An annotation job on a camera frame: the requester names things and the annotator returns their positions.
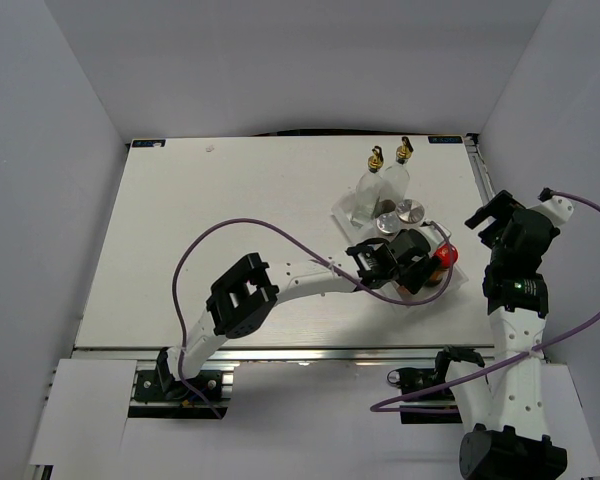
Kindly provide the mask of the red-lidded chili sauce jar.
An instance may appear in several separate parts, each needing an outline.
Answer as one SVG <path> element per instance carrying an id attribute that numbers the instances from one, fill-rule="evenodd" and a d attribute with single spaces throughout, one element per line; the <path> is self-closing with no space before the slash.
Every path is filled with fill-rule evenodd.
<path id="1" fill-rule="evenodd" d="M 458 260 L 459 254 L 455 246 L 448 247 L 447 245 L 441 245 L 435 251 L 434 257 L 437 258 L 440 263 L 425 282 L 426 287 L 435 287 L 442 283 L 448 276 L 451 263 Z"/>

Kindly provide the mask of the small jar with white lid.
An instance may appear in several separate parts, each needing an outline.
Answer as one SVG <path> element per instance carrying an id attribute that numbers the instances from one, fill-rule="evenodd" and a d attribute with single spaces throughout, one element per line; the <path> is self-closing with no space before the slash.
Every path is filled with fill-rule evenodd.
<path id="1" fill-rule="evenodd" d="M 401 220 L 394 211 L 380 214 L 375 219 L 376 230 L 384 236 L 396 235 L 401 230 Z"/>

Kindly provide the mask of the white shaker with silver lid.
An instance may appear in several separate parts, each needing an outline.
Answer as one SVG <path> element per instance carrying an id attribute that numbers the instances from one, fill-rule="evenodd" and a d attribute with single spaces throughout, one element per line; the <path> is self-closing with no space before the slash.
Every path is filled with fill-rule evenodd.
<path id="1" fill-rule="evenodd" d="M 414 199 L 403 199 L 394 210 L 401 229 L 419 226 L 425 217 L 424 206 Z"/>

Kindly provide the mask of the clear glass oil bottle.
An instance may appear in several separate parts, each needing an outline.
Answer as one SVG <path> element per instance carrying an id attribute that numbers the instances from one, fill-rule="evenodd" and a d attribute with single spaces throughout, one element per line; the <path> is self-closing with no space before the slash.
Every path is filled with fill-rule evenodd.
<path id="1" fill-rule="evenodd" d="M 354 208 L 351 223 L 356 227 L 367 224 L 372 218 L 383 186 L 380 170 L 384 165 L 382 148 L 378 145 L 371 150 L 367 160 L 367 171 L 362 175 L 355 190 Z"/>

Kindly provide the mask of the glass bottle with dark sauce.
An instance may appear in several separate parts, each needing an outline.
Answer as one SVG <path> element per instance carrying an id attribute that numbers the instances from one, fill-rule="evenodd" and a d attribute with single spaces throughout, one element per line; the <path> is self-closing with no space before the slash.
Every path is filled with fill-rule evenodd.
<path id="1" fill-rule="evenodd" d="M 407 163 L 413 153 L 413 147 L 407 136 L 401 138 L 401 145 L 396 149 L 396 158 L 393 164 L 381 174 L 383 184 L 380 190 L 374 217 L 389 213 L 404 199 L 410 182 Z"/>

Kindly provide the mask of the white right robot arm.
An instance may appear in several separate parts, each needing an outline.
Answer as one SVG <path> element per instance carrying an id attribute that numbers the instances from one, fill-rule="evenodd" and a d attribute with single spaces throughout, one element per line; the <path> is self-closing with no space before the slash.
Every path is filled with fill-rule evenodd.
<path id="1" fill-rule="evenodd" d="M 549 308 L 538 269 L 572 213 L 569 200 L 551 193 L 525 207 L 501 191 L 465 222 L 491 251 L 482 288 L 495 362 L 454 361 L 431 374 L 433 390 L 454 398 L 460 412 L 465 479 L 557 479 L 567 469 L 567 451 L 553 443 L 544 411 L 541 343 Z"/>

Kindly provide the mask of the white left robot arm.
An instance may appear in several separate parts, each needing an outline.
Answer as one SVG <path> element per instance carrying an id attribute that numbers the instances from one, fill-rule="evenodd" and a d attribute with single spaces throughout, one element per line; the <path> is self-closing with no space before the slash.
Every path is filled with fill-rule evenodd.
<path id="1" fill-rule="evenodd" d="M 181 342 L 159 353 L 157 387 L 169 400 L 201 390 L 204 363 L 227 341 L 255 333 L 273 308 L 326 293 L 378 291 L 393 283 L 417 294 L 440 264 L 444 239 L 430 226 L 393 239 L 369 238 L 319 260 L 269 264 L 257 253 L 240 258 L 210 287 L 200 318 L 182 321 Z"/>

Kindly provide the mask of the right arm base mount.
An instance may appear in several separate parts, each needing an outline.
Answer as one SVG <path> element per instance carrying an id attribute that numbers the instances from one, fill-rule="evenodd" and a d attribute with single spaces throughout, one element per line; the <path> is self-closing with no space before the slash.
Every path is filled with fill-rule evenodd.
<path id="1" fill-rule="evenodd" d="M 435 358 L 433 368 L 412 368 L 403 367 L 391 370 L 387 376 L 387 382 L 395 388 L 398 388 L 402 394 L 408 394 L 421 389 L 433 387 L 445 382 L 445 375 L 450 366 L 456 366 L 458 363 L 475 364 L 478 367 L 484 367 L 485 362 L 480 353 L 473 348 L 445 346 L 439 351 Z M 461 424 L 459 413 L 451 413 L 456 407 L 454 397 L 450 389 L 442 390 L 436 393 L 419 397 L 418 401 L 450 401 L 450 405 L 442 407 L 445 414 L 433 413 L 400 413 L 400 420 L 403 425 L 424 425 L 424 424 Z"/>

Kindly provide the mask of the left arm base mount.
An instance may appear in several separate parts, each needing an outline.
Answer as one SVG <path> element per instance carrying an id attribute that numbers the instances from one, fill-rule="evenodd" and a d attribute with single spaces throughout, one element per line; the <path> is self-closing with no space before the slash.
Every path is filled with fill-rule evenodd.
<path id="1" fill-rule="evenodd" d="M 131 419 L 220 420 L 232 395 L 236 362 L 211 361 L 187 382 L 175 380 L 168 370 L 166 350 L 155 360 L 137 362 L 128 408 Z"/>

